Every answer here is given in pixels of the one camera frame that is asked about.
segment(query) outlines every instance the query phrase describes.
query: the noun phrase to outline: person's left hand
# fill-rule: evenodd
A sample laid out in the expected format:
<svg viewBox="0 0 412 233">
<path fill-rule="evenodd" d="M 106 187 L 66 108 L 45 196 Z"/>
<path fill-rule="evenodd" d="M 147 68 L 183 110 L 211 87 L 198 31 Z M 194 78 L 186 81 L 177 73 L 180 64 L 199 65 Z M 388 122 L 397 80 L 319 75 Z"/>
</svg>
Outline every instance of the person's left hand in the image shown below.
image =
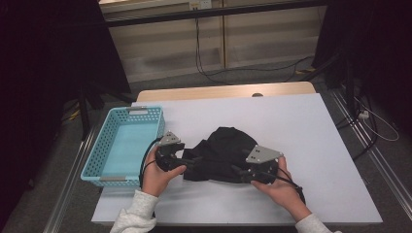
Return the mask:
<svg viewBox="0 0 412 233">
<path fill-rule="evenodd" d="M 155 161 L 155 152 L 158 146 L 155 146 L 148 154 L 145 164 L 149 164 Z M 167 187 L 169 182 L 186 171 L 186 166 L 179 166 L 171 171 L 164 172 L 161 170 L 157 163 L 153 162 L 146 167 L 145 174 L 143 177 L 143 187 L 142 191 L 152 196 L 158 197 L 163 190 Z"/>
</svg>

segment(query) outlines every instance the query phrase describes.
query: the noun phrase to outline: blue plastic basket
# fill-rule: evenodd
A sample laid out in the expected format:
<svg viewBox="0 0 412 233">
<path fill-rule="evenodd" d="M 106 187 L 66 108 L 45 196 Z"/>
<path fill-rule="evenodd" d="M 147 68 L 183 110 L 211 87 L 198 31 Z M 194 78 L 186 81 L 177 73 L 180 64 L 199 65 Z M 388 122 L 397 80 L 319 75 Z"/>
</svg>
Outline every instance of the blue plastic basket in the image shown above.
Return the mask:
<svg viewBox="0 0 412 233">
<path fill-rule="evenodd" d="M 97 186 L 139 185 L 145 151 L 163 132 L 161 107 L 112 109 L 91 149 L 81 179 Z"/>
</svg>

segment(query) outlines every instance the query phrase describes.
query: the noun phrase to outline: folded black clothing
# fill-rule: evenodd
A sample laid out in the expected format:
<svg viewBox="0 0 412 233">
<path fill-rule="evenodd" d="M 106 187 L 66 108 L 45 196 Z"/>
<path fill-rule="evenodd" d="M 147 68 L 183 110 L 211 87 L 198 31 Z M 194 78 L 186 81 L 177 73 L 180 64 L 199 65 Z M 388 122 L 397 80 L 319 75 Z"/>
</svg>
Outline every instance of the folded black clothing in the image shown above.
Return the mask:
<svg viewBox="0 0 412 233">
<path fill-rule="evenodd" d="M 207 140 L 202 140 L 193 149 L 184 150 L 182 158 L 201 158 L 190 173 L 184 173 L 184 180 L 241 183 L 232 165 L 248 170 L 250 165 L 246 157 L 257 144 L 248 134 L 234 127 L 219 127 Z"/>
</svg>

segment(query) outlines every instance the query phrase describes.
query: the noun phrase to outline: white cable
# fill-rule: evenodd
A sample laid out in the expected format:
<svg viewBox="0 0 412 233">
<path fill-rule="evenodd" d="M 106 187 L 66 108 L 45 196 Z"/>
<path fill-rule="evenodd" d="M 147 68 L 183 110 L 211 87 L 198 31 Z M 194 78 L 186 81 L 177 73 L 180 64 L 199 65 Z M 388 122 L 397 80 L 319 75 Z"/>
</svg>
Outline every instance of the white cable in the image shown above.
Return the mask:
<svg viewBox="0 0 412 233">
<path fill-rule="evenodd" d="M 392 130 L 394 131 L 394 133 L 396 134 L 396 138 L 395 139 L 389 139 L 389 138 L 385 138 L 384 136 L 378 134 L 377 132 L 375 132 L 367 123 L 366 120 L 363 119 L 363 123 L 366 125 L 366 127 L 368 127 L 370 129 L 370 131 L 372 131 L 374 134 L 376 134 L 378 137 L 380 137 L 381 139 L 384 139 L 386 141 L 390 141 L 390 142 L 394 142 L 397 141 L 399 139 L 399 134 L 397 133 L 397 131 L 389 124 L 387 123 L 384 119 L 382 119 L 380 116 L 378 116 L 377 114 L 373 113 L 371 110 L 369 110 L 368 108 L 366 108 L 364 106 L 363 103 L 361 103 L 361 101 L 355 97 L 355 100 L 358 101 L 358 103 L 360 103 L 367 111 L 369 111 L 371 114 L 373 114 L 374 116 L 378 117 L 380 120 L 384 121 L 390 128 L 392 128 Z"/>
</svg>

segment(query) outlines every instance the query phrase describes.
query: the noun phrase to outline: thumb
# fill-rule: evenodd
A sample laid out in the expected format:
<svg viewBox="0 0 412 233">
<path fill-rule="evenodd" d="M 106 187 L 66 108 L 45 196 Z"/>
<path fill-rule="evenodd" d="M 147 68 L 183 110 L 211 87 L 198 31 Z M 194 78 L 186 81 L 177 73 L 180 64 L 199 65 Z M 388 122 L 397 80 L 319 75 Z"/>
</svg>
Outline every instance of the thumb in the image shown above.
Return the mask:
<svg viewBox="0 0 412 233">
<path fill-rule="evenodd" d="M 263 193 L 268 194 L 268 192 L 269 192 L 269 186 L 268 186 L 268 185 L 266 185 L 266 184 L 264 184 L 264 183 L 257 182 L 257 181 L 251 181 L 251 184 L 252 184 L 255 188 L 257 188 L 257 190 L 259 190 L 259 191 L 261 191 L 261 192 L 263 192 Z"/>
<path fill-rule="evenodd" d="M 172 180 L 173 178 L 175 178 L 175 177 L 181 175 L 182 173 L 184 173 L 186 171 L 186 169 L 187 169 L 186 165 L 182 165 L 182 166 L 179 166 L 179 167 L 169 171 L 167 173 L 167 175 L 168 175 L 169 179 Z"/>
</svg>

